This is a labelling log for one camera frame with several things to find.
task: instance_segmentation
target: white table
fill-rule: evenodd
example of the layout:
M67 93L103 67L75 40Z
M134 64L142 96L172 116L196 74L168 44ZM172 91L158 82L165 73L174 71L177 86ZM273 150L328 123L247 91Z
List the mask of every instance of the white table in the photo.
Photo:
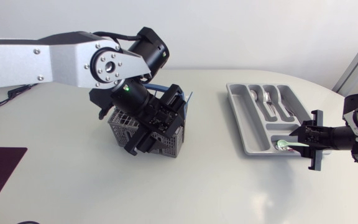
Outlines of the white table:
M0 146L29 149L0 193L0 223L358 223L350 152L325 156L321 172L305 158L245 155L229 82L288 84L325 126L344 125L343 97L299 78L162 70L153 83L194 91L185 142L176 159L134 157L98 120L89 90L39 85L0 108Z

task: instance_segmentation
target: wire mesh basket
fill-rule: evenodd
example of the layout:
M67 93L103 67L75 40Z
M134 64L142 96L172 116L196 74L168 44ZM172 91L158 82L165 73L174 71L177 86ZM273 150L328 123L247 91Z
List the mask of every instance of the wire mesh basket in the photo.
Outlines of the wire mesh basket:
M118 145L121 147L124 147L129 142L139 127L138 122L134 118L126 115L118 108L114 109L108 123L117 139ZM152 136L162 142L166 147L163 149L155 149L151 153L176 158L183 143L183 135L183 126L180 126L170 139L153 132Z

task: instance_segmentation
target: cable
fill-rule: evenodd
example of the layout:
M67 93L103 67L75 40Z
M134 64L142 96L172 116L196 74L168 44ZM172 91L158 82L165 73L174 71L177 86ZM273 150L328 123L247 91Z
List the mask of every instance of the cable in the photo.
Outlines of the cable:
M27 90L30 90L32 87L34 87L36 85L38 85L38 84L24 85L24 86L21 86L21 87L16 88L16 89L9 90L8 93L7 93L8 98L6 100L0 101L0 106L5 105L7 102L13 100L15 97L19 96L20 94L24 93Z
M24 222L19 222L18 224L39 224L35 221L24 221Z
M140 40L142 38L142 36L140 35L127 36L127 35L115 34L110 32L94 32L93 34L98 35L100 37L110 37L112 39L129 40L129 41Z

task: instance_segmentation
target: green spoon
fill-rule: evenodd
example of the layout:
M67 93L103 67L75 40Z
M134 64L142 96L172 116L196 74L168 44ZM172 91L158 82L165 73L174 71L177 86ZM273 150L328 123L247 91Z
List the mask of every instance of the green spoon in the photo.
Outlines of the green spoon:
M277 150L284 151L284 150L292 149L290 146L308 146L308 145L298 142L287 142L286 140L278 140L275 148Z

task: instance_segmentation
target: cutlery tray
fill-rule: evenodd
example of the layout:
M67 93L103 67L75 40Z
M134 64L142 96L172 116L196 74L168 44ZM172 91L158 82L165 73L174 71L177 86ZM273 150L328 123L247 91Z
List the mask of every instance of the cutlery tray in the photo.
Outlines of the cutlery tray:
M289 134L303 121L312 119L311 113L288 85L228 83L226 87L246 154L300 155L296 151L275 149L280 139L297 142L297 136ZM256 100L251 91L256 93ZM266 92L270 95L271 103L265 98Z

